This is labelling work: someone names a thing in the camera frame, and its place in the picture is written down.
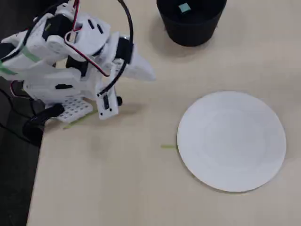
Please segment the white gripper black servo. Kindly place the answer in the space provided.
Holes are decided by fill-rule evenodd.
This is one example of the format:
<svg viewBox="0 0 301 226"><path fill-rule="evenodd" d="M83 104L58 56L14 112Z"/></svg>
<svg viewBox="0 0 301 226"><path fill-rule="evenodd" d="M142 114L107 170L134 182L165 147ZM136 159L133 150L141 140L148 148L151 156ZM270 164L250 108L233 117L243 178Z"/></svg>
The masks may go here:
<svg viewBox="0 0 301 226"><path fill-rule="evenodd" d="M101 53L101 68L109 76L112 67L116 66L116 74L122 64L127 65L122 77L141 81L155 81L156 76L152 66L137 51L129 38L121 36L119 32L112 33L106 41Z"/></svg>

